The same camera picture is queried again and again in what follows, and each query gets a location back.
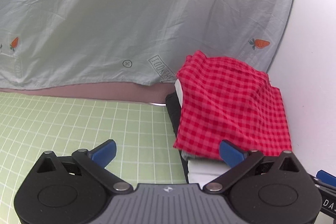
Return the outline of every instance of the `cloth stack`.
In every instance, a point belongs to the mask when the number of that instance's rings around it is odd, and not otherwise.
[[[197,51],[187,57],[177,78],[183,103],[174,147],[185,155],[220,160],[223,139],[267,156],[292,150],[281,93],[266,73]]]

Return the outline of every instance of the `blue gripper pad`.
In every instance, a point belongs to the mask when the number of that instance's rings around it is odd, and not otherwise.
[[[245,160],[248,153],[230,141],[223,140],[219,145],[219,155],[227,165],[233,168]]]
[[[316,177],[322,182],[336,187],[336,177],[327,173],[326,171],[323,170],[318,171]]]
[[[105,168],[116,156],[117,145],[114,140],[108,140],[89,151],[89,158],[100,167]]]

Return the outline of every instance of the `gray gripper base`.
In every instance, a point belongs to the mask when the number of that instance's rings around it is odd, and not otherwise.
[[[247,224],[219,195],[203,193],[198,184],[139,184],[114,197],[91,224]]]

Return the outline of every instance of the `carrot print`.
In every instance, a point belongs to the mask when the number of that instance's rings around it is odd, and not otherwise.
[[[13,50],[13,52],[15,52],[14,49],[17,47],[18,42],[19,42],[19,38],[18,38],[18,37],[15,38],[15,39],[11,42],[11,44],[10,44],[10,49]]]
[[[252,38],[252,40],[249,40],[249,44],[253,45],[252,49],[255,50],[255,47],[257,47],[257,48],[265,48],[270,43],[268,41],[265,41],[265,40],[261,40],[261,39],[254,40],[254,38]]]

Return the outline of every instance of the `orange carrot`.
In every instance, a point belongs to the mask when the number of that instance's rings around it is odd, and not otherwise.
[[[265,40],[261,40],[261,39],[256,39],[254,41],[254,44],[257,48],[265,48],[267,47],[270,43],[268,41]]]
[[[14,49],[17,47],[18,42],[19,42],[19,38],[17,37],[11,42],[10,49],[14,51]]]

